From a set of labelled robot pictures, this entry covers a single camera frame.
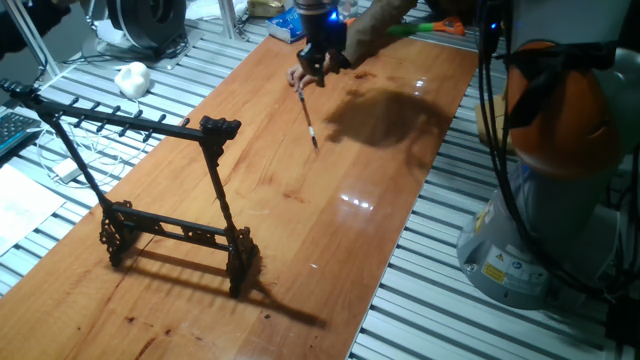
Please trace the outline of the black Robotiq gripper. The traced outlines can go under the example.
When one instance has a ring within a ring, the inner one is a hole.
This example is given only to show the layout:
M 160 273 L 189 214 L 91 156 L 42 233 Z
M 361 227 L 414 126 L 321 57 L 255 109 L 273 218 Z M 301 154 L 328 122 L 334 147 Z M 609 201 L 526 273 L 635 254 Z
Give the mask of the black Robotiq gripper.
M 296 54 L 302 69 L 317 79 L 319 87 L 325 86 L 326 71 L 349 69 L 351 63 L 342 53 L 346 47 L 347 24 L 339 15 L 338 0 L 295 0 L 302 27 L 312 45 L 306 45 Z

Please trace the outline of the bare person hand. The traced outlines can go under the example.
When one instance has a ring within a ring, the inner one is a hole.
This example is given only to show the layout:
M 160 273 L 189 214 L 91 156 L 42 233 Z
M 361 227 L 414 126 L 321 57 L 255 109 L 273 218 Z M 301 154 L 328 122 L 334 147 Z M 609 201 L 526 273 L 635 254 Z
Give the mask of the bare person hand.
M 301 91 L 308 85 L 318 81 L 316 76 L 308 74 L 300 65 L 289 68 L 286 73 L 286 79 L 295 91 Z

